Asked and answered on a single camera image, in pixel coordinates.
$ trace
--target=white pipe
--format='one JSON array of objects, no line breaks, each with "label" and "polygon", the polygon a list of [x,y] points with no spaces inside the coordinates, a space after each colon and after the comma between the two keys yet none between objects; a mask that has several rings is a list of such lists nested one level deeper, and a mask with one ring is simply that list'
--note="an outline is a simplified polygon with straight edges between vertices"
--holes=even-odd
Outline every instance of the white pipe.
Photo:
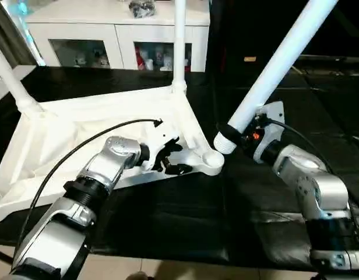
[{"label": "white pipe", "polygon": [[17,109],[24,114],[41,112],[41,106],[27,93],[22,83],[16,79],[14,72],[0,50],[0,77],[15,98]]},{"label": "white pipe", "polygon": [[185,92],[185,23],[186,0],[175,0],[174,28],[174,91]]},{"label": "white pipe", "polygon": [[[309,0],[296,22],[279,45],[264,70],[239,105],[228,124],[239,132],[255,116],[257,108],[263,106],[281,82],[298,56],[313,38],[338,0]],[[231,153],[236,145],[218,133],[213,141],[221,153]]]}]

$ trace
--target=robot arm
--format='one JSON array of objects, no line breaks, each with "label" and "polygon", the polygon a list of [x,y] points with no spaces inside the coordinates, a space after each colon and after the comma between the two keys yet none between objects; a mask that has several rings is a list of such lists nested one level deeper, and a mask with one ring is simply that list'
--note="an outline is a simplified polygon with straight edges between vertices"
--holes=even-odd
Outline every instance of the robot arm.
[{"label": "robot arm", "polygon": [[312,265],[323,274],[359,271],[359,238],[344,182],[328,173],[316,156],[294,145],[273,141],[265,153],[276,158],[271,162],[275,174],[295,189]]},{"label": "robot arm", "polygon": [[319,272],[317,279],[357,279],[359,236],[344,182],[330,174],[318,157],[284,144],[284,129],[266,122],[268,119],[284,122],[282,102],[259,108],[243,134],[229,125],[219,130],[254,161],[271,166],[295,190],[311,242],[310,260]]},{"label": "robot arm", "polygon": [[149,145],[109,137],[75,181],[66,182],[58,198],[21,243],[4,279],[76,279],[89,253],[101,207],[125,169],[151,170],[158,153],[178,139],[165,123],[147,139]]}]

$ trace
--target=black tablecloth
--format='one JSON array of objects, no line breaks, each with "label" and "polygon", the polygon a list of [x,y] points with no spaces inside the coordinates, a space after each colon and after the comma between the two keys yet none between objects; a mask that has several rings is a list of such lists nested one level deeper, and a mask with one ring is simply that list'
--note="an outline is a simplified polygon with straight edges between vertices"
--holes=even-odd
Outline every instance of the black tablecloth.
[{"label": "black tablecloth", "polygon": [[[186,76],[188,100],[210,143],[216,122],[228,120],[253,81],[247,73],[243,78],[246,87],[222,77],[212,87],[205,74]],[[36,68],[23,84],[43,102],[153,88],[171,80],[169,73]],[[359,78],[313,76],[310,86],[301,76],[288,75],[271,101],[284,101],[286,123],[313,141],[359,197]],[[10,95],[0,101],[0,160],[19,117]],[[308,148],[289,133],[283,139]],[[34,211],[32,225],[46,209]],[[104,211],[94,253],[311,269],[294,190],[240,150],[226,156],[216,177],[196,173],[116,190]],[[14,244],[25,214],[13,213],[0,223],[0,244]]]}]

